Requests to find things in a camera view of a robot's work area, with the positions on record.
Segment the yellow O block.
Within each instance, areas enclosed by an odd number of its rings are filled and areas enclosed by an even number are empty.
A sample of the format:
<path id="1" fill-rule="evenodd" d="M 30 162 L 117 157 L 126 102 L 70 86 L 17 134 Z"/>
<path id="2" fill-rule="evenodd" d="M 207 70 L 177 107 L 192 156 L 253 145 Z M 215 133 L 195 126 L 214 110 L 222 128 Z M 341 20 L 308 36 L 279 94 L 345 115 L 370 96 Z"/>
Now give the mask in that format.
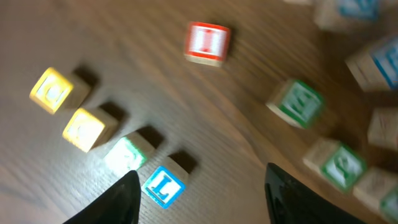
<path id="1" fill-rule="evenodd" d="M 68 142 L 87 153 L 110 140 L 119 121 L 101 108 L 78 108 L 63 130 Z"/>

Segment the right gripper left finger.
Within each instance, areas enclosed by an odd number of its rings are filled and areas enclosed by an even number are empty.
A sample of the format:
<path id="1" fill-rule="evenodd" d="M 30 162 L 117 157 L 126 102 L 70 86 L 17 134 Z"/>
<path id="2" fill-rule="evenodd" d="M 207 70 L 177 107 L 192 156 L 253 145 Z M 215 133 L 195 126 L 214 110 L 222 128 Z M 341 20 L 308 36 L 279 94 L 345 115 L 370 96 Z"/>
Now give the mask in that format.
<path id="1" fill-rule="evenodd" d="M 141 186 L 131 170 L 64 224 L 137 224 Z"/>

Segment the yellow C block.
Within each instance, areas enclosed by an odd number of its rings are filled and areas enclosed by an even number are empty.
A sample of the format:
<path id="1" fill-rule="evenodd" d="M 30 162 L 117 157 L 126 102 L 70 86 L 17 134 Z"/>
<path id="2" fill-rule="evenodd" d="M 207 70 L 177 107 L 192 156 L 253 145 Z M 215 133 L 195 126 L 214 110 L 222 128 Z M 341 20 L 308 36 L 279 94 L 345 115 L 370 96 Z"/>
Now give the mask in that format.
<path id="1" fill-rule="evenodd" d="M 76 73 L 62 75 L 53 67 L 44 71 L 29 98 L 50 114 L 78 108 L 91 91 L 90 85 Z"/>

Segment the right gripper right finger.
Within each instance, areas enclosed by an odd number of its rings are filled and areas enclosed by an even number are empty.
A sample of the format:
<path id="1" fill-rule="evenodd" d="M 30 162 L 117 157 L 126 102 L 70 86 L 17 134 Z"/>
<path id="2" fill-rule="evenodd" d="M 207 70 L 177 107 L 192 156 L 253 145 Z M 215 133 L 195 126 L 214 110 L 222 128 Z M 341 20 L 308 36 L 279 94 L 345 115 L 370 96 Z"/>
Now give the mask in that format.
<path id="1" fill-rule="evenodd" d="M 267 164 L 264 190 L 272 224 L 363 224 L 275 163 Z"/>

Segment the green R block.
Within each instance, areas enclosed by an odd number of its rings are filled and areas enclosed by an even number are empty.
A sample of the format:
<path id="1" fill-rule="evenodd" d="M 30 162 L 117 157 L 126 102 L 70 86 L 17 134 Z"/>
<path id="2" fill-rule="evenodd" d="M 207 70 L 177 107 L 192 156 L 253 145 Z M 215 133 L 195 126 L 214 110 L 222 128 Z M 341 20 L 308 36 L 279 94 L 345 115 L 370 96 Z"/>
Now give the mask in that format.
<path id="1" fill-rule="evenodd" d="M 120 138 L 104 157 L 106 165 L 117 175 L 123 176 L 138 170 L 153 155 L 155 147 L 138 132 Z"/>

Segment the blue L block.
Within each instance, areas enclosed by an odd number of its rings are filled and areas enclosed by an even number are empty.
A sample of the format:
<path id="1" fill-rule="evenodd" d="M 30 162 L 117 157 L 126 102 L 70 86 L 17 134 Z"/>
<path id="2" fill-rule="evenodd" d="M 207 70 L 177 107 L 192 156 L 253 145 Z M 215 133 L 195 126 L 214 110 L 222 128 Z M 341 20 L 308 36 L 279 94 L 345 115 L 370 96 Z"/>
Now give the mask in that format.
<path id="1" fill-rule="evenodd" d="M 157 205 L 167 209 L 184 192 L 189 173 L 171 157 L 166 157 L 141 187 Z"/>

